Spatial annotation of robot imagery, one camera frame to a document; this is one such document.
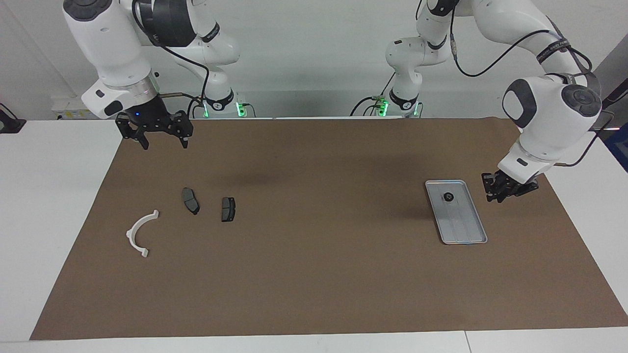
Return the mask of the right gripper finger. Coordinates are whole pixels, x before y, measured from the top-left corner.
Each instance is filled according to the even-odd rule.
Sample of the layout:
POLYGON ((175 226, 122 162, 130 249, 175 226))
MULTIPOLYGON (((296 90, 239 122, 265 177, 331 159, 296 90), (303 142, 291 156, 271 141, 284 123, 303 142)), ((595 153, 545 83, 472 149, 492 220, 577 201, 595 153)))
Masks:
POLYGON ((188 142, 193 135, 193 124, 184 110, 179 110, 170 115, 170 134, 177 137, 184 149, 188 148, 188 142))
POLYGON ((129 119, 120 117, 116 118, 116 126, 123 139, 132 139, 133 141, 139 143, 143 150, 148 150, 150 143, 144 136, 145 129, 143 127, 133 129, 129 119))

